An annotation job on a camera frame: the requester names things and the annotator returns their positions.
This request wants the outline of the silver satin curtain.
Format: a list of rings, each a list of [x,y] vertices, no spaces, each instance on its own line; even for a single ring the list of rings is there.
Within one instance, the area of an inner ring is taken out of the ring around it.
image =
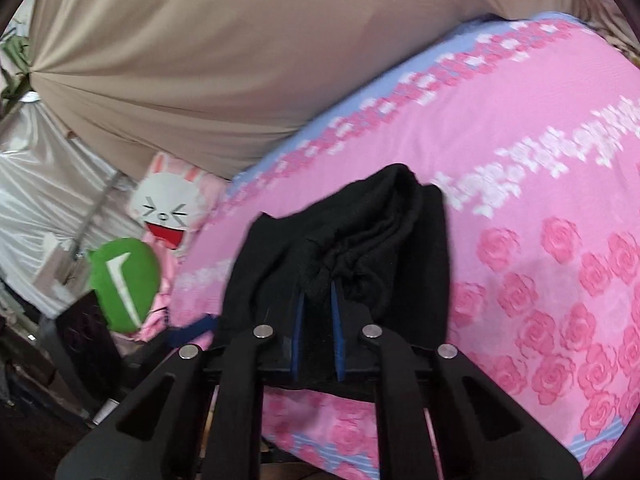
[[[142,227],[126,214],[133,189],[134,182],[119,177],[85,143],[66,136],[43,103],[21,104],[1,122],[1,277],[54,318],[64,302],[34,285],[44,237],[70,244],[88,222],[83,252],[115,238],[139,238]]]

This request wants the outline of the white rabbit cartoon pillow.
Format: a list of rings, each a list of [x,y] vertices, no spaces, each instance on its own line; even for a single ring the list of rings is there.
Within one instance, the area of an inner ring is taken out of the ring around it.
[[[182,258],[228,182],[171,154],[157,152],[132,193],[127,211],[177,258]]]

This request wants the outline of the pink floral bed sheet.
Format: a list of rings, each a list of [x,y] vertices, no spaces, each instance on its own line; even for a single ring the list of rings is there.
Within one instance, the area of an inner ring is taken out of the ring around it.
[[[227,185],[160,305],[217,314],[246,231],[394,162],[446,197],[448,338],[591,474],[639,404],[639,72],[565,14],[474,25]]]

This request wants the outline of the black knitted pants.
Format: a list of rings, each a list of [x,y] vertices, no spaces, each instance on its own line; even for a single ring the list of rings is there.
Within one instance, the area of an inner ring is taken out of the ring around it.
[[[297,214],[261,214],[235,259],[216,338],[271,326],[308,387],[344,376],[338,310],[363,306],[374,324],[433,349],[447,336],[449,297],[442,191],[395,164]]]

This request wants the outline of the beige hanging curtain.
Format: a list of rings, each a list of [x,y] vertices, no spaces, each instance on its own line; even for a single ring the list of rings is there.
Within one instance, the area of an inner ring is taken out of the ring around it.
[[[36,0],[30,80],[140,178],[159,151],[221,177],[463,22],[544,11],[639,44],[639,0]]]

